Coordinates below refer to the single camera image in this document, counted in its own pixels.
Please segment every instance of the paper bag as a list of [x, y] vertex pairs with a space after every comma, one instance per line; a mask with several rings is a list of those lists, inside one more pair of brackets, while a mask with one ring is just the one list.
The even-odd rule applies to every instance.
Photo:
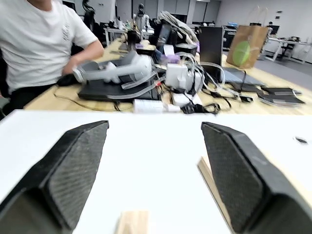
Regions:
[[268, 27], [239, 26], [227, 62], [239, 68], [252, 68], [268, 34]]

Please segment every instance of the green logo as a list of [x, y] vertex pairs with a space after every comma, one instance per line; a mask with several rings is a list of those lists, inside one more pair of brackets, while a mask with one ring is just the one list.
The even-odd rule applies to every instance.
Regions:
[[236, 66], [244, 64], [250, 56], [250, 45], [248, 41], [240, 42], [234, 49], [233, 62]]

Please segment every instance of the white vr headset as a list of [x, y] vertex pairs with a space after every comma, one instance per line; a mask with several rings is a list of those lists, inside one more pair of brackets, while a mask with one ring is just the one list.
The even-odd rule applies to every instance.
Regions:
[[[97, 63], [94, 61], [79, 65], [73, 70], [73, 74], [79, 83], [85, 83], [88, 80], [102, 79], [105, 83], [122, 83], [122, 89], [131, 89], [148, 82], [156, 75], [152, 72], [152, 60], [149, 56], [138, 55], [135, 51], [129, 52], [121, 60]], [[132, 95], [110, 96], [111, 99], [131, 99], [136, 98], [155, 88], [151, 85]]]

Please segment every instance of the white table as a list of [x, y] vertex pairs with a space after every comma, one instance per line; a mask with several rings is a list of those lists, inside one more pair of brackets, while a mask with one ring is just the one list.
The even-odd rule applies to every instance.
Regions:
[[302, 61], [298, 61], [296, 59], [292, 59], [292, 58], [288, 58], [289, 60], [292, 60], [292, 61], [295, 61], [295, 62], [299, 62], [299, 63], [302, 63], [304, 64], [306, 62], [306, 59], [307, 59], [307, 56], [308, 54], [310, 53], [311, 49], [312, 49], [312, 43], [304, 43], [304, 42], [296, 42], [296, 41], [288, 41], [288, 40], [280, 40], [280, 39], [277, 39], [277, 38], [269, 38], [269, 40], [271, 41], [276, 41], [278, 42], [278, 48], [276, 50], [276, 52], [274, 53], [274, 56], [273, 58], [269, 58], [269, 57], [266, 57], [267, 60], [270, 60], [270, 61], [275, 61], [277, 56], [278, 56], [278, 53], [280, 51], [280, 49], [282, 48], [283, 44], [284, 43], [287, 43], [287, 44], [293, 44], [293, 45], [305, 45], [305, 46], [309, 46], [309, 51], [305, 54], [305, 56], [302, 58]]
[[150, 234], [229, 234], [196, 167], [207, 155], [203, 121], [246, 133], [312, 193], [312, 143], [293, 139], [312, 141], [312, 116], [15, 111], [0, 122], [0, 202], [65, 131], [98, 120], [110, 129], [74, 234], [113, 234], [126, 210], [150, 211]]
[[[125, 29], [118, 29], [118, 28], [105, 28], [105, 37], [106, 37], [106, 44], [107, 46], [110, 45], [110, 38], [108, 36], [108, 33], [112, 33], [113, 34], [113, 38], [115, 39], [115, 33], [124, 33], [126, 32]], [[143, 32], [143, 36], [151, 36], [154, 35], [154, 31], [147, 31], [147, 32]]]

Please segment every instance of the man's arm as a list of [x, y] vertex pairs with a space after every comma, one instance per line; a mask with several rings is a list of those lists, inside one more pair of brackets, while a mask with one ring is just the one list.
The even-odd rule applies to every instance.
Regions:
[[98, 59], [103, 56], [104, 48], [99, 40], [89, 44], [83, 51], [71, 57], [67, 65], [63, 69], [63, 75], [71, 74], [73, 68], [82, 64], [87, 60]]
[[104, 48], [97, 37], [84, 24], [81, 18], [73, 9], [67, 9], [72, 17], [72, 27], [74, 27], [75, 35], [73, 43], [84, 48], [84, 50], [71, 57], [68, 64], [63, 69], [63, 75], [73, 72], [73, 68], [82, 64], [87, 60], [94, 60], [103, 56]]

